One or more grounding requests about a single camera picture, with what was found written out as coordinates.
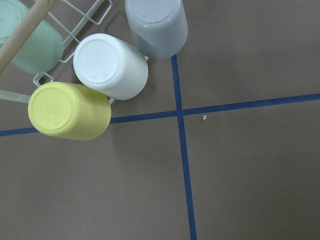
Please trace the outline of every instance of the cup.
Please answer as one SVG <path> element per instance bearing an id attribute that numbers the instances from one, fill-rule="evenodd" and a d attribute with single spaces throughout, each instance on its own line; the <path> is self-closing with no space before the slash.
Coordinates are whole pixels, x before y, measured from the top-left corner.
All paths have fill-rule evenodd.
<path id="1" fill-rule="evenodd" d="M 0 0 L 0 47 L 28 12 L 18 0 Z M 43 20 L 11 62 L 27 73 L 44 73 L 57 65 L 63 52 L 61 35 Z"/>
<path id="2" fill-rule="evenodd" d="M 146 56 L 167 59 L 178 53 L 188 36 L 182 0 L 125 0 L 134 44 Z"/>
<path id="3" fill-rule="evenodd" d="M 104 94 L 84 85 L 49 82 L 32 94 L 28 115 L 32 125 L 45 135 L 91 140 L 107 129 L 111 107 Z"/>
<path id="4" fill-rule="evenodd" d="M 145 56 L 129 43 L 103 33 L 80 42 L 73 68 L 84 85 L 116 100 L 136 96 L 148 78 Z"/>

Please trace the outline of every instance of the blue tape line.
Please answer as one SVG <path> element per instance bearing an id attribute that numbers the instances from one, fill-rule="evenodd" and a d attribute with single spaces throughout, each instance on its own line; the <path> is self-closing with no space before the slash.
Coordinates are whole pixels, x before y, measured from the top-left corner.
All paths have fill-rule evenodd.
<path id="1" fill-rule="evenodd" d="M 119 123 L 135 122 L 135 121 L 142 121 L 142 120 L 151 120 L 151 119 L 163 119 L 163 118 L 171 118 L 176 116 L 177 116 L 176 111 L 162 111 L 162 112 L 131 115 L 131 116 L 119 116 L 119 117 L 111 118 L 110 124 L 119 124 Z"/>
<path id="2" fill-rule="evenodd" d="M 172 65 L 176 114 L 177 114 L 177 121 L 178 121 L 178 128 L 179 128 L 179 138 L 180 138 L 180 148 L 181 148 L 181 157 L 182 157 L 186 206 L 188 211 L 188 220 L 189 220 L 189 229 L 190 229 L 190 239 L 196 240 L 197 239 L 196 220 L 195 220 L 195 211 L 194 211 L 194 201 L 192 197 L 186 129 L 185 129 L 183 110 L 182 110 L 182 98 L 181 98 L 177 55 L 174 55 L 171 58 L 171 65 Z"/>
<path id="3" fill-rule="evenodd" d="M 315 100 L 320 100 L 319 93 L 310 94 L 310 95 L 289 96 L 289 97 L 281 97 L 281 98 L 274 98 L 274 99 L 258 100 L 258 101 L 231 103 L 231 104 L 216 105 L 216 106 L 189 108 L 189 109 L 183 110 L 183 115 L 186 116 L 186 115 L 194 115 L 194 114 L 216 113 L 216 112 L 230 111 L 230 110 L 237 110 L 237 109 L 250 109 L 250 108 L 258 108 L 258 107 L 274 106 L 274 105 L 280 105 L 280 104 L 301 103 L 301 102 L 315 101 Z"/>
<path id="4" fill-rule="evenodd" d="M 171 118 L 176 116 L 177 116 L 176 111 L 162 111 L 162 112 L 131 115 L 131 116 L 120 116 L 120 117 L 111 118 L 110 124 L 119 124 L 119 123 L 135 122 L 135 121 L 142 121 L 142 120 L 151 120 L 151 119 L 163 119 L 163 118 Z M 34 127 L 27 127 L 27 128 L 0 131 L 0 137 L 33 134 L 33 133 L 38 133 L 38 130 L 36 130 Z"/>
<path id="5" fill-rule="evenodd" d="M 0 137 L 7 137 L 7 136 L 21 135 L 21 134 L 34 134 L 34 133 L 38 133 L 38 130 L 35 129 L 34 127 L 27 127 L 27 128 L 0 131 Z"/>

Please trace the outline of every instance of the white wire rack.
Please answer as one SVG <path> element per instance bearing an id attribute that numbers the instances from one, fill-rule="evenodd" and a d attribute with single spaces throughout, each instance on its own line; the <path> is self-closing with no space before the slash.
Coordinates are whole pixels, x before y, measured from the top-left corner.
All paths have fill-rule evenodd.
<path id="1" fill-rule="evenodd" d="M 83 17 L 78 22 L 78 24 L 75 26 L 75 28 L 70 31 L 51 12 L 48 13 L 48 16 L 54 22 L 56 22 L 56 24 L 58 26 L 60 26 L 64 31 L 66 31 L 68 33 L 67 38 L 63 41 L 63 49 L 64 50 L 66 50 L 66 48 L 72 43 L 73 40 L 76 41 L 77 44 L 80 42 L 76 38 L 76 36 L 78 35 L 78 33 L 83 29 L 83 27 L 88 22 L 91 22 L 94 25 L 100 25 L 104 21 L 106 16 L 108 15 L 108 13 L 111 10 L 112 5 L 113 5 L 112 0 L 96 0 L 92 4 L 92 6 L 89 8 L 89 10 L 86 13 L 84 13 L 84 12 L 80 11 L 76 6 L 74 6 L 70 2 L 68 2 L 67 0 L 61 0 L 61 2 L 66 4 L 73 11 L 76 11 L 78 14 L 80 14 Z M 101 5 L 104 2 L 108 2 L 108 6 L 105 8 L 102 17 L 98 21 L 93 20 L 92 16 L 101 7 Z M 61 64 L 67 63 L 73 57 L 73 55 L 74 55 L 74 52 L 72 52 L 66 59 L 64 59 L 64 60 L 61 59 L 60 63 Z M 33 82 L 37 87 L 41 86 L 40 79 L 42 77 L 44 77 L 44 76 L 48 77 L 50 79 L 50 82 L 54 81 L 54 78 L 50 74 L 48 74 L 47 72 L 38 73 L 33 78 Z M 0 99 L 7 100 L 7 101 L 13 101 L 13 102 L 19 102 L 19 103 L 28 103 L 29 99 L 30 99 L 30 96 L 29 95 L 20 94 L 20 93 L 16 93 L 16 92 L 11 92 L 11 91 L 0 90 Z"/>

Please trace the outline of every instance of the wooden dowel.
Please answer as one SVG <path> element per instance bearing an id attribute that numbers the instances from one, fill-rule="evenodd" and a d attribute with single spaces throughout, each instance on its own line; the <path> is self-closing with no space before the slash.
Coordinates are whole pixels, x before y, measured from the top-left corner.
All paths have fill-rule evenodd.
<path id="1" fill-rule="evenodd" d="M 38 0 L 0 48 L 0 74 L 58 0 Z"/>

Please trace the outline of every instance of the brown floor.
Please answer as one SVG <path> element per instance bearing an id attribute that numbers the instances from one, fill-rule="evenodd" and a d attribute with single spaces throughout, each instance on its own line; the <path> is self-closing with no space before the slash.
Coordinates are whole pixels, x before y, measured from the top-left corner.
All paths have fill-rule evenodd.
<path id="1" fill-rule="evenodd" d="M 93 0 L 71 2 L 87 11 Z M 124 4 L 114 0 L 102 25 L 79 38 L 133 43 Z M 91 141 L 23 134 L 32 127 L 27 105 L 0 100 L 1 240 L 320 239 L 319 3 L 183 4 L 183 118 L 171 112 L 170 59 L 148 61 L 143 91 L 112 104 L 122 123 Z M 61 2 L 52 13 L 69 29 L 80 19 Z M 79 82 L 71 62 L 51 73 Z M 32 79 L 10 65 L 0 89 L 31 95 Z"/>

